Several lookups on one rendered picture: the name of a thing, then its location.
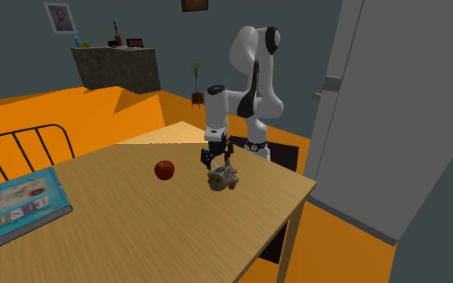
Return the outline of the red apple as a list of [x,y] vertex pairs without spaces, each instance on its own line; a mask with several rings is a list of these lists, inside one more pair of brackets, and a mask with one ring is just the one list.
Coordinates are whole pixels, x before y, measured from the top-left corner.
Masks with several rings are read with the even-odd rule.
[[163,160],[158,162],[154,167],[154,174],[160,180],[167,181],[173,177],[175,173],[175,165],[173,162]]

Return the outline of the teal hardcover book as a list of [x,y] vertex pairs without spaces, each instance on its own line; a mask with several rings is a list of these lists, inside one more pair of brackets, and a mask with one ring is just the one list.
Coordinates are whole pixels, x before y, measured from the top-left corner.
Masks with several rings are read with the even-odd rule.
[[72,212],[53,168],[0,184],[0,247]]

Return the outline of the wooden table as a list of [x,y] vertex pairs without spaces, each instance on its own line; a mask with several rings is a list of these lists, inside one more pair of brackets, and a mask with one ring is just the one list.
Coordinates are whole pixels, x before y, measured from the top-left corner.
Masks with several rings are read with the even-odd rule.
[[0,283],[236,283],[284,224],[290,254],[315,182],[238,149],[238,184],[213,191],[200,149],[119,144],[55,165],[73,210],[0,247]]

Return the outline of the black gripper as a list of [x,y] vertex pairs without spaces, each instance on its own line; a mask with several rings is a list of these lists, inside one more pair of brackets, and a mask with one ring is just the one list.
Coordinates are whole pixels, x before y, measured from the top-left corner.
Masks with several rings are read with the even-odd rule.
[[230,141],[210,141],[208,149],[203,148],[200,151],[200,161],[206,166],[208,170],[211,169],[212,161],[215,157],[214,154],[224,154],[224,165],[230,165],[230,156],[233,153],[233,143]]

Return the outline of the dark framed wall picture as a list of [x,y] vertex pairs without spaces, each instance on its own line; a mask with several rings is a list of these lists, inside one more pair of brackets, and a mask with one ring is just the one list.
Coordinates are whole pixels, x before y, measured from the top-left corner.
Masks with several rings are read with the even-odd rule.
[[208,0],[181,0],[182,12],[201,11],[208,9]]

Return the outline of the potted plant in brown pot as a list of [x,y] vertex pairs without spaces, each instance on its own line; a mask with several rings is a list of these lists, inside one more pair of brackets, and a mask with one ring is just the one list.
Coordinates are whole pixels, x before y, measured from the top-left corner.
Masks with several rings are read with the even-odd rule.
[[190,62],[189,70],[192,73],[195,81],[195,91],[191,95],[191,106],[198,105],[200,107],[204,103],[204,95],[198,89],[198,77],[201,71],[201,63],[198,59]]

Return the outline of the grey door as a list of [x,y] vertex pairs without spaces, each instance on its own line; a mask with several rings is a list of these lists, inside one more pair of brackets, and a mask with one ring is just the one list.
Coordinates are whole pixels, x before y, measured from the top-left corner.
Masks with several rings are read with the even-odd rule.
[[309,200],[396,244],[453,157],[453,0],[343,0]]

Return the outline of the stone grey sideboard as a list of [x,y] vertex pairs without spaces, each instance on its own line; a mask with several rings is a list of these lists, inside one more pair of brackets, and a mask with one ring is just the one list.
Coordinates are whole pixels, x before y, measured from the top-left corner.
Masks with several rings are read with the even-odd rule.
[[145,48],[141,38],[128,38],[123,44],[115,31],[106,46],[71,49],[83,86],[89,90],[118,86],[137,94],[159,91],[155,49]]

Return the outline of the beige toy airplane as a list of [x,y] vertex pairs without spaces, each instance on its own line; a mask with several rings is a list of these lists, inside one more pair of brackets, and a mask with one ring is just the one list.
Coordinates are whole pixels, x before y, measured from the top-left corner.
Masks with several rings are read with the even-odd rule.
[[230,164],[217,167],[208,172],[208,185],[213,191],[222,191],[225,188],[234,189],[239,182],[237,170]]

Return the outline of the black robot stand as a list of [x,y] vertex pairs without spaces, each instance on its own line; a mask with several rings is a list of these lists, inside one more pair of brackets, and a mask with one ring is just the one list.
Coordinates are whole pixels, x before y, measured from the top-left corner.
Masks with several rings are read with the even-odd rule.
[[[268,142],[270,149],[270,160],[289,170],[296,171],[298,164],[299,148],[297,146],[285,145],[276,142]],[[278,264],[282,254],[282,246],[286,234],[286,226],[281,228],[278,234],[271,240],[267,247],[260,254],[260,258]]]

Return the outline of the framed portrait wall picture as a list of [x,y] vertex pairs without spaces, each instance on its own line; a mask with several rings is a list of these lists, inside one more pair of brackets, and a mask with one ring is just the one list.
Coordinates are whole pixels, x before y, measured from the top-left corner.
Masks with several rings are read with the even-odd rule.
[[54,34],[76,35],[76,24],[72,18],[71,8],[67,3],[45,2],[45,11]]

